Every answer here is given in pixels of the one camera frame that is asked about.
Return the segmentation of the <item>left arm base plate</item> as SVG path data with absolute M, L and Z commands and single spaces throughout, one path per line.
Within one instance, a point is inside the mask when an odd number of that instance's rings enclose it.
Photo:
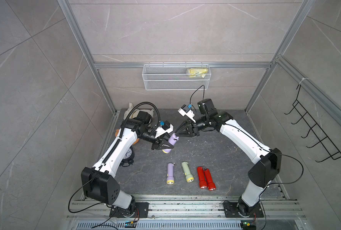
M 118 218 L 147 218 L 149 212 L 149 203 L 136 202 L 131 204 L 128 209 L 119 207 L 111 208 L 110 217 Z

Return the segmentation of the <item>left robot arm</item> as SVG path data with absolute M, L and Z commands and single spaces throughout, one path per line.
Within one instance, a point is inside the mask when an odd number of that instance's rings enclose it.
M 132 195 L 121 190 L 115 180 L 116 173 L 126 153 L 137 139 L 152 144 L 151 149 L 172 149 L 169 143 L 173 125 L 168 121 L 159 121 L 155 128 L 150 127 L 150 115 L 144 111 L 121 124 L 118 136 L 105 154 L 91 168 L 86 167 L 81 172 L 84 195 L 106 205 L 120 209 L 123 215 L 133 214 L 136 201 Z

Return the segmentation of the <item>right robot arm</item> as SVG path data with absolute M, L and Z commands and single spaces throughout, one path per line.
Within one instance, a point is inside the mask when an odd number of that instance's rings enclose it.
M 260 202 L 260 197 L 270 182 L 281 170 L 282 156 L 279 149 L 262 144 L 253 135 L 249 134 L 226 111 L 218 111 L 211 99 L 198 102 L 201 116 L 195 118 L 192 105 L 183 105 L 178 113 L 187 119 L 176 129 L 178 137 L 196 137 L 200 132 L 213 128 L 231 140 L 241 149 L 253 163 L 248 171 L 249 182 L 243 194 L 239 197 L 237 208 L 242 217 L 253 214 Z

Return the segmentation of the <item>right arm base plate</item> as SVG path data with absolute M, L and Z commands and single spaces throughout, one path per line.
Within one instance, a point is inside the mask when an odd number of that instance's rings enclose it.
M 224 201 L 223 209 L 226 218 L 263 218 L 265 216 L 260 203 L 257 203 L 253 207 L 249 207 L 243 201 Z

